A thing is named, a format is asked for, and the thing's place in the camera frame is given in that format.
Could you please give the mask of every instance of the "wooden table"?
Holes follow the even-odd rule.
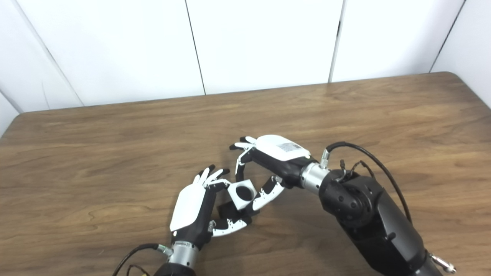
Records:
[[[316,158],[339,140],[366,147],[398,180],[426,248],[458,275],[491,275],[491,111],[450,73],[21,114],[0,139],[0,275],[110,275],[134,246],[169,243],[177,195],[198,171],[233,169],[228,146],[264,134]],[[350,149],[339,158],[368,160]],[[245,176],[258,188],[269,174],[250,165]],[[129,263],[163,262],[142,251]],[[300,189],[214,238],[196,271],[377,275]]]

